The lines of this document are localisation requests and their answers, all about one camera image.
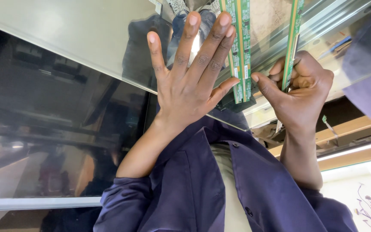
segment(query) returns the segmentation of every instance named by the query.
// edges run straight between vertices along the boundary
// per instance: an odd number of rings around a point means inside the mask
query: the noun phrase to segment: hand
[[[238,78],[230,78],[213,89],[235,37],[235,28],[227,12],[219,15],[193,63],[187,68],[200,22],[199,13],[188,14],[171,71],[165,67],[160,38],[155,32],[147,35],[161,106],[154,123],[176,133],[212,110],[239,82]]]
[[[314,134],[316,123],[333,84],[333,72],[323,67],[306,51],[298,51],[291,75],[291,91],[281,91],[285,57],[270,70],[270,76],[253,73],[260,92],[274,108],[277,118],[293,134]]]

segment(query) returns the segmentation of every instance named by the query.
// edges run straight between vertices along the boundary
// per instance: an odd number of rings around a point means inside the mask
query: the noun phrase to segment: forearm
[[[151,173],[161,151],[182,131],[164,125],[158,116],[118,167],[116,177],[140,178]]]
[[[299,187],[316,190],[322,188],[314,131],[296,134],[287,131],[280,161]]]

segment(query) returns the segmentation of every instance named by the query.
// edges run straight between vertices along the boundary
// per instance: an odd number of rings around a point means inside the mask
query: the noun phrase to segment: jacket sleeve
[[[343,203],[323,197],[317,190],[301,189],[328,232],[358,232],[352,213]]]
[[[94,232],[135,232],[151,202],[149,177],[115,178],[101,197],[103,206]]]

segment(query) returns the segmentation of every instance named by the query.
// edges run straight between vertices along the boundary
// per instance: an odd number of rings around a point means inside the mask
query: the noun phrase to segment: fingernail
[[[154,43],[155,42],[154,35],[153,34],[148,35],[148,40],[150,41],[150,43]]]
[[[234,27],[231,26],[231,27],[228,29],[227,34],[226,34],[225,36],[226,36],[226,37],[230,37],[230,36],[233,34],[233,32],[234,32]]]
[[[190,25],[194,26],[197,23],[197,17],[194,16],[194,15],[190,15],[190,18],[189,18],[188,21],[189,21]]]
[[[257,75],[252,75],[251,78],[253,78],[253,80],[254,80],[255,82],[258,82],[258,76],[257,76]]]
[[[228,24],[228,22],[230,22],[230,18],[229,18],[229,16],[226,15],[226,14],[223,14],[223,15],[221,16],[221,18],[220,18],[220,25],[225,26],[225,25]]]

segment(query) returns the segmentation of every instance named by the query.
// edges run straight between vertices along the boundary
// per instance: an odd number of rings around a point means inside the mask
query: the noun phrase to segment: shoe
[[[219,0],[209,0],[206,4],[204,4],[202,7],[199,7],[196,11],[200,13],[203,10],[209,10],[216,15],[219,15],[221,13]]]
[[[185,0],[167,0],[168,5],[173,9],[174,14],[177,16],[182,11],[190,12],[190,9],[187,7]]]

